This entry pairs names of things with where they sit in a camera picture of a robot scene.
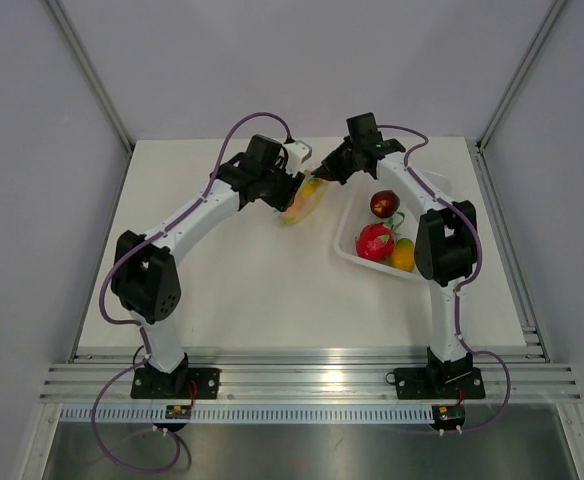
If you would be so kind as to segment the orange peach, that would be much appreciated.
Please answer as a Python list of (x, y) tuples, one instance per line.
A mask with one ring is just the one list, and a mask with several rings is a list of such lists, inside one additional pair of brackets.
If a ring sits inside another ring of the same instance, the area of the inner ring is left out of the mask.
[(295, 196), (294, 202), (289, 209), (289, 212), (293, 215), (301, 215), (310, 210), (312, 194), (306, 195), (303, 193), (298, 193)]

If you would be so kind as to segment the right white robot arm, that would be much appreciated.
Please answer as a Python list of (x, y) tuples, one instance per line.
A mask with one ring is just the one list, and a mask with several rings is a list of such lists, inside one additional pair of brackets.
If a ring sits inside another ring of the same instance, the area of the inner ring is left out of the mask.
[(432, 336), (427, 363), (395, 377), (399, 391), (413, 388), (432, 398), (456, 398), (472, 381), (473, 354), (462, 333), (463, 287), (473, 282), (482, 265), (476, 210), (469, 201), (456, 202), (410, 165), (410, 155), (428, 144), (407, 149), (396, 139), (375, 134), (370, 141), (346, 137), (312, 171), (327, 181), (345, 184), (365, 172), (398, 195), (418, 219), (415, 262), (429, 282)]

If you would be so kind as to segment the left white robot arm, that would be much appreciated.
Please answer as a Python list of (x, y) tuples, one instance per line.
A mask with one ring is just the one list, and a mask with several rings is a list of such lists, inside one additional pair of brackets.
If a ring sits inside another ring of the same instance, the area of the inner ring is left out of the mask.
[(173, 319), (182, 296), (179, 265), (211, 230), (248, 204), (262, 201), (287, 210), (311, 155), (311, 147), (300, 140), (281, 144), (255, 135), (245, 151), (216, 167), (198, 197), (155, 228), (143, 234), (126, 231), (117, 240), (106, 281), (140, 327), (147, 347), (143, 368), (163, 396), (178, 397), (188, 385), (187, 354)]

